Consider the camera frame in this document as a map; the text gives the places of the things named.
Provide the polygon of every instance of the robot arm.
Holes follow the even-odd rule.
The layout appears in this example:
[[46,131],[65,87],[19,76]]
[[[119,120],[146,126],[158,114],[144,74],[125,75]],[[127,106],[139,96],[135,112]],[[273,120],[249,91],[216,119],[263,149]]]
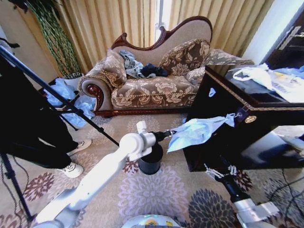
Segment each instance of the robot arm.
[[138,133],[129,133],[121,138],[119,148],[106,155],[81,180],[76,189],[65,190],[50,202],[36,217],[36,228],[68,228],[76,220],[81,209],[86,207],[108,182],[125,166],[126,159],[134,161],[148,155],[152,146],[170,132],[148,133],[144,121],[137,123]]
[[239,185],[235,182],[237,170],[235,166],[229,165],[228,173],[222,174],[214,169],[206,167],[206,173],[214,180],[222,183],[230,195],[230,200],[237,208],[237,218],[243,228],[275,228],[271,224],[265,223],[262,220],[275,215],[279,209],[272,203],[267,202],[256,205],[250,196],[243,192]]

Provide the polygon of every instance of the floral carpet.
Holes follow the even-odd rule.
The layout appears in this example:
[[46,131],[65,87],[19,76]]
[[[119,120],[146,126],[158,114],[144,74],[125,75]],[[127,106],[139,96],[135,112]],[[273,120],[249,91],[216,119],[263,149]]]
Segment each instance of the floral carpet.
[[[136,123],[145,120],[149,131],[163,131],[181,124],[185,115],[130,115],[116,116],[109,119],[94,117],[93,121],[102,126],[114,139],[136,131]],[[24,191],[24,197],[32,214],[39,213],[53,198],[64,189],[76,187],[100,159],[117,147],[102,134],[86,125],[75,132],[69,128],[74,140],[91,138],[92,145],[72,156],[72,160],[81,164],[85,171],[76,178],[69,179],[57,170],[48,170],[30,162],[16,159],[29,173],[27,176],[13,158],[11,163],[16,171],[18,181]],[[303,127],[283,127],[276,129],[278,133],[290,136],[301,135]],[[81,211],[73,225],[74,228],[119,228],[131,217],[143,214],[162,214],[175,219],[187,228],[231,228],[240,227],[235,207],[222,184],[214,181],[203,172],[189,172],[182,151],[166,154],[169,140],[161,142],[164,156],[160,170],[152,176],[144,175],[135,161],[127,161],[123,170],[100,192],[94,200]],[[262,203],[272,197],[272,201],[281,212],[267,221],[279,228],[303,227],[304,219],[300,210],[304,211],[304,197],[300,193],[304,188],[304,180],[291,185],[295,203],[288,187],[274,191],[285,184],[281,170],[249,170],[238,171],[237,182],[255,203]],[[285,177],[288,182],[304,175],[302,169],[287,169]],[[4,181],[10,189],[10,180]],[[1,208],[0,228],[30,227],[24,212],[18,204],[16,193],[12,190],[16,202],[13,201],[4,184],[0,185]]]

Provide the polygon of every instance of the cable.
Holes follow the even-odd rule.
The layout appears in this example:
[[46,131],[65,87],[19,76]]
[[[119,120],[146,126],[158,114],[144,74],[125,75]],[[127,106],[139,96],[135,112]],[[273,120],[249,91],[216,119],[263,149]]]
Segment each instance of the cable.
[[14,206],[15,206],[15,208],[14,208],[14,214],[19,218],[19,224],[20,224],[20,228],[22,227],[22,218],[21,218],[21,216],[20,215],[18,215],[17,214],[17,202],[16,202],[16,199],[15,199],[15,197],[14,197],[14,195],[13,195],[13,193],[11,192],[11,190],[10,190],[10,188],[9,188],[9,186],[7,185],[7,183],[4,181],[4,174],[3,174],[3,161],[1,161],[1,179],[2,179],[2,183],[4,184],[4,186],[7,188],[7,190],[8,190],[8,192],[9,192],[9,194],[10,194],[10,196],[11,196],[11,198],[13,199],[13,201],[14,201]]
[[297,183],[297,182],[299,182],[299,181],[302,180],[302,179],[304,179],[304,176],[301,177],[301,178],[299,178],[299,179],[297,179],[297,180],[295,180],[295,181],[293,181],[293,182],[287,183],[287,184],[285,184],[285,185],[283,185],[283,186],[277,188],[277,189],[271,194],[271,196],[270,196],[270,198],[269,198],[269,201],[272,200],[272,198],[274,197],[274,195],[276,194],[276,192],[278,192],[279,190],[281,190],[281,189],[287,187],[288,184],[291,185],[291,184]]
[[[288,184],[287,179],[286,179],[286,176],[285,176],[284,169],[282,169],[282,175],[283,175],[283,177],[284,177],[285,182]],[[294,197],[293,190],[291,189],[290,184],[288,184],[288,187],[289,187],[290,195],[291,195],[292,197]],[[297,204],[296,201],[294,201],[294,204],[295,204],[295,206],[298,208],[298,211],[300,212],[300,215],[304,218],[304,214],[303,214],[302,210],[300,209],[300,207],[299,207],[299,205]]]
[[[17,162],[15,156],[13,156],[13,159],[14,159],[15,163],[16,163],[16,164],[25,172],[25,174],[26,174],[26,176],[27,176],[27,184],[25,185],[24,191],[23,191],[23,193],[22,193],[22,195],[24,195],[25,190],[28,188],[28,185],[29,185],[29,173],[26,171],[26,169],[25,169],[22,165],[20,165],[20,164]],[[22,206],[21,206],[21,200],[19,200],[18,204],[19,204],[19,207],[22,208]]]
[[293,196],[293,198],[291,199],[291,201],[289,202],[287,208],[286,208],[286,212],[285,212],[285,218],[284,218],[284,222],[285,222],[285,226],[287,227],[287,215],[288,215],[288,210],[291,206],[291,204],[294,202],[295,198],[301,196],[302,194],[304,193],[304,189],[299,193],[297,194],[296,196]]

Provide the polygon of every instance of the cabinet knob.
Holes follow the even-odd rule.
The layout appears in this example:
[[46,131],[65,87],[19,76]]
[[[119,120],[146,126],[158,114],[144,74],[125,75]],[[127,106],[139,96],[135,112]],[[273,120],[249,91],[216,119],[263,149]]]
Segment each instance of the cabinet knob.
[[246,119],[245,119],[245,123],[252,123],[252,122],[254,122],[255,120],[256,120],[257,118],[256,118],[256,116],[255,115],[250,115],[250,116],[248,116]]

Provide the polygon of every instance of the black pants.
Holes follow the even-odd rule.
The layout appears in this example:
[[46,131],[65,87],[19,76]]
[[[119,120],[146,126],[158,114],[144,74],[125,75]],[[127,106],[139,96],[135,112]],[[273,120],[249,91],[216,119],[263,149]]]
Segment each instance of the black pants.
[[[62,169],[68,166],[71,159],[67,152],[75,149],[78,143],[73,141],[67,126],[49,108],[32,114],[28,117],[29,121],[24,120],[26,123],[16,126],[14,135],[8,139],[7,153],[45,168]],[[46,145],[39,138],[53,146]]]
[[[78,146],[23,72],[0,57],[0,151],[45,168],[62,169]],[[53,145],[49,146],[40,139]]]

